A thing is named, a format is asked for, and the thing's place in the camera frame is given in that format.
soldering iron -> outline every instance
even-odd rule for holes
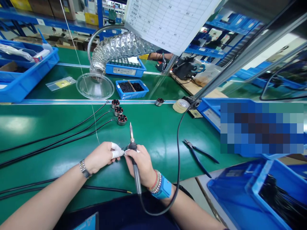
[[[137,144],[134,141],[133,138],[133,130],[132,130],[132,125],[130,122],[130,144],[128,146],[128,149],[132,149],[134,151],[137,151]],[[138,166],[135,162],[135,160],[132,158],[132,164],[133,164],[133,172],[134,172],[134,181],[135,181],[135,187],[137,189],[137,194],[141,195],[142,190],[141,190],[141,179],[140,179],[140,172],[138,170]]]

hand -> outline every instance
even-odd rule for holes
[[[84,165],[90,174],[97,173],[102,167],[120,160],[124,151],[113,142],[103,142],[84,159]]]
[[[127,166],[130,172],[130,175],[134,177],[133,164],[129,156],[131,156],[136,164],[138,165],[138,170],[140,171],[141,184],[145,187],[152,187],[156,182],[156,172],[153,169],[151,163],[150,155],[147,152],[147,149],[143,145],[137,145],[137,149],[140,151],[137,153],[134,150],[126,151],[127,156],[125,155]]]
[[[172,53],[169,53],[169,54],[164,54],[164,58],[165,59],[171,59],[173,57],[173,54]]]

wire cutters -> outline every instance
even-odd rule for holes
[[[208,171],[205,169],[205,167],[202,165],[202,163],[200,162],[200,160],[198,159],[198,157],[196,156],[196,153],[194,150],[199,151],[200,153],[204,154],[205,156],[209,157],[212,161],[214,161],[215,163],[219,164],[219,162],[211,155],[209,155],[208,153],[206,153],[204,150],[201,150],[200,148],[195,147],[194,145],[191,144],[191,142],[189,142],[188,140],[184,139],[183,143],[185,143],[188,148],[190,149],[192,155],[194,156],[194,159],[196,160],[198,166],[202,169],[202,171],[209,177],[212,178],[211,175],[208,173]]]

small yellow package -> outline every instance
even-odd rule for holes
[[[46,86],[51,90],[55,91],[61,88],[64,88],[66,86],[70,86],[72,84],[76,83],[76,80],[72,77],[65,77],[57,81],[53,81],[50,83],[47,83]]]

soldering iron handle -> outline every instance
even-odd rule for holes
[[[135,187],[137,189],[137,194],[141,194],[142,189],[141,189],[140,172],[136,164],[133,165],[133,171],[134,171],[134,181],[135,181]]]
[[[135,142],[131,142],[130,145],[129,145],[129,149],[132,149],[132,150],[136,151],[137,150],[137,144]]]

